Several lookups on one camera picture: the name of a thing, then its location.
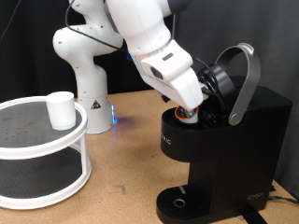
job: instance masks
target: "table surface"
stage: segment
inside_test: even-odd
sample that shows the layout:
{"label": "table surface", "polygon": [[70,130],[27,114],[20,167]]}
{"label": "table surface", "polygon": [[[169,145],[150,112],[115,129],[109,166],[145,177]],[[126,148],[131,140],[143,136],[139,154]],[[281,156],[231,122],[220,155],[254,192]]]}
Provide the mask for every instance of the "table surface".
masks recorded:
{"label": "table surface", "polygon": [[[177,106],[165,104],[157,91],[108,96],[118,124],[106,133],[88,135],[93,170],[75,195],[55,205],[29,211],[0,209],[0,224],[8,223],[162,223],[156,198],[171,187],[188,182],[189,164],[166,157],[160,150],[161,115]],[[278,183],[270,195],[292,198]],[[269,202],[260,212],[268,223],[298,224],[299,206]],[[220,224],[246,224],[241,217]]]}

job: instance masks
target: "brand logo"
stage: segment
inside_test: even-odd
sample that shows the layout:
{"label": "brand logo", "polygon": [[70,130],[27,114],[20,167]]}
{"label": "brand logo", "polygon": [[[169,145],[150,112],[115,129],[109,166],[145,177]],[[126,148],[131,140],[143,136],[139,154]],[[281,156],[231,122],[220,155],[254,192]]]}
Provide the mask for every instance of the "brand logo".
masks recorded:
{"label": "brand logo", "polygon": [[168,144],[171,145],[171,140],[166,138],[162,133],[161,133],[161,138]]}
{"label": "brand logo", "polygon": [[263,196],[263,193],[250,195],[250,196],[247,197],[247,200],[256,200],[256,199],[258,199],[259,197],[262,197],[262,196]]}

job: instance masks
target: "white cup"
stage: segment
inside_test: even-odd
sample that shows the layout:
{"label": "white cup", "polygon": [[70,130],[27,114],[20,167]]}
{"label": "white cup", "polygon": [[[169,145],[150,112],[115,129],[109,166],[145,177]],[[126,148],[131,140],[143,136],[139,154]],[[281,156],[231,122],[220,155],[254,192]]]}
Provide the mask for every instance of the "white cup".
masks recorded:
{"label": "white cup", "polygon": [[74,94],[69,91],[57,91],[46,97],[50,124],[53,129],[63,131],[76,125]]}

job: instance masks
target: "white round rack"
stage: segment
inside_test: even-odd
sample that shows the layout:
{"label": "white round rack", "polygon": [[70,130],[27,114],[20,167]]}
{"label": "white round rack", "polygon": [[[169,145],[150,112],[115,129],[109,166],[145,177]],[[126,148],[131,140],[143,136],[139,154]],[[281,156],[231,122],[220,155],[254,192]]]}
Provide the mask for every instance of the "white round rack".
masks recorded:
{"label": "white round rack", "polygon": [[80,190],[92,171],[87,151],[87,114],[75,103],[76,126],[50,127],[46,97],[0,104],[0,206],[35,209]]}

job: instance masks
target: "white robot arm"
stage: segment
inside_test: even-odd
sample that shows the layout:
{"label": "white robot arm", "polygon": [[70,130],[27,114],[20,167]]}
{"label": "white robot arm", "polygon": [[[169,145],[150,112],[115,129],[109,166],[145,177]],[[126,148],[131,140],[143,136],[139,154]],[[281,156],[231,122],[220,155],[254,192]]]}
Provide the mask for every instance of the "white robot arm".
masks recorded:
{"label": "white robot arm", "polygon": [[191,1],[107,0],[113,21],[143,80],[188,111],[205,97],[191,69],[191,55],[171,40],[164,17],[185,9]]}
{"label": "white robot arm", "polygon": [[[72,26],[73,29],[121,47],[123,39],[114,32],[104,11],[103,0],[76,0],[72,7],[86,21],[84,25]],[[111,53],[115,49],[67,28],[56,32],[53,46],[56,53],[69,62],[75,71],[78,103],[87,111],[89,119],[87,133],[109,130],[113,121],[111,105],[107,99],[107,74],[103,68],[94,64],[93,57]]]}

